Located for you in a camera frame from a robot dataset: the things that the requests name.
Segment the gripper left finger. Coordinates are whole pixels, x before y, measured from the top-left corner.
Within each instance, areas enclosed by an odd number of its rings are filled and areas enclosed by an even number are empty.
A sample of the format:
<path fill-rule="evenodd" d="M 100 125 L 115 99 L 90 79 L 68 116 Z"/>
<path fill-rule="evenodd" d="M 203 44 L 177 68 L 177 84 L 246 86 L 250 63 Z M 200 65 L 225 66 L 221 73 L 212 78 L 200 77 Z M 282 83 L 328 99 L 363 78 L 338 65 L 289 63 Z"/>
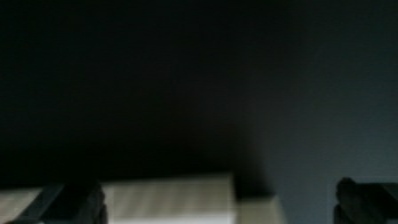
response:
<path fill-rule="evenodd" d="M 49 185 L 22 214 L 22 224 L 109 224 L 106 192 L 97 181 Z"/>

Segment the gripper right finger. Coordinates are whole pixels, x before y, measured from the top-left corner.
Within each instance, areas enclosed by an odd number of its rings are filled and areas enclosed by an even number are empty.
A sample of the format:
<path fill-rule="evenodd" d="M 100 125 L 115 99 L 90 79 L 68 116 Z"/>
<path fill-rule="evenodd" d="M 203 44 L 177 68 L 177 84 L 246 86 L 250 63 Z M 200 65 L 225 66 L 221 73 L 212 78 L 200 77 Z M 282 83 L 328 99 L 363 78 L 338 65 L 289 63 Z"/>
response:
<path fill-rule="evenodd" d="M 398 183 L 358 183 L 344 178 L 337 199 L 335 224 L 398 224 Z"/>

